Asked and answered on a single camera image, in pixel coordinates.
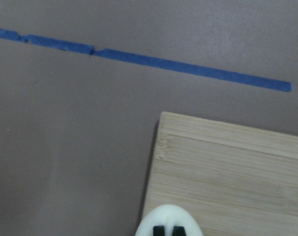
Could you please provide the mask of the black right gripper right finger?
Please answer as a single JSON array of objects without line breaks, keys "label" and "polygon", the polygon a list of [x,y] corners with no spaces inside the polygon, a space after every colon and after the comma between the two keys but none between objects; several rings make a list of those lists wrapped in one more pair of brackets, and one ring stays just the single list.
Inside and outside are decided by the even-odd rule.
[{"label": "black right gripper right finger", "polygon": [[185,228],[183,226],[174,226],[172,236],[185,236]]}]

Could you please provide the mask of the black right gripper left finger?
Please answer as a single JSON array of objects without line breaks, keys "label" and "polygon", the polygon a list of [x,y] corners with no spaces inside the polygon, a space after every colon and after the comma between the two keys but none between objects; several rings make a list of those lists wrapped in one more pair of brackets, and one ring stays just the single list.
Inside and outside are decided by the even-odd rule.
[{"label": "black right gripper left finger", "polygon": [[165,227],[164,226],[154,226],[152,235],[153,236],[165,236]]}]

